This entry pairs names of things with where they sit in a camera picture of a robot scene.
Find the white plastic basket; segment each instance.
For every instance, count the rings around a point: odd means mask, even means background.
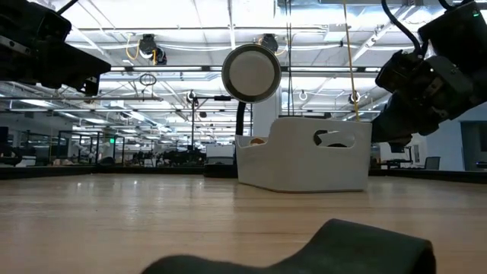
[[[316,145],[314,135],[322,143]],[[279,192],[362,191],[371,155],[370,123],[285,117],[271,127],[265,144],[235,136],[238,180]],[[329,147],[343,144],[347,147]]]

